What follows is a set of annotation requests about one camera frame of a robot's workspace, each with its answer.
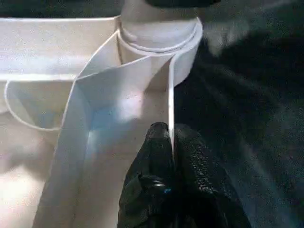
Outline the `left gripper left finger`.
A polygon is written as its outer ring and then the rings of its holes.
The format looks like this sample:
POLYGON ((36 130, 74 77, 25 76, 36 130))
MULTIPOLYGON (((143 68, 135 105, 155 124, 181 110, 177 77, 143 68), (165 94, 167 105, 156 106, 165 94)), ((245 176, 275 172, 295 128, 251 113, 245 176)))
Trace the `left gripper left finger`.
POLYGON ((153 123, 132 162, 119 199, 117 227, 170 228, 174 167, 168 125, 153 123))

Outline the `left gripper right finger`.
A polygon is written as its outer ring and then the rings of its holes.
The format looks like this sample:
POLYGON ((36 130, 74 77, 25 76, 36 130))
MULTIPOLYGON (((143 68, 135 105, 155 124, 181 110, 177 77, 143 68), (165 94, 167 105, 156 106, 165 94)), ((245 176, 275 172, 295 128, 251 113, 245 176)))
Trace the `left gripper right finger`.
POLYGON ((174 143, 181 197, 191 226, 251 227, 230 177, 200 133, 185 124, 177 124, 174 143))

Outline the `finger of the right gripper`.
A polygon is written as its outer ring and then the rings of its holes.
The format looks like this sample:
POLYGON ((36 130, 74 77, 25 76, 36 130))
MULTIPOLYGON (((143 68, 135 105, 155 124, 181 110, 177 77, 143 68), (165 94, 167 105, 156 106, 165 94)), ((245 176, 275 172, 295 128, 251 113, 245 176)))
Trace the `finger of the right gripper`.
POLYGON ((159 8, 206 8, 221 2, 221 0, 146 0, 159 8))

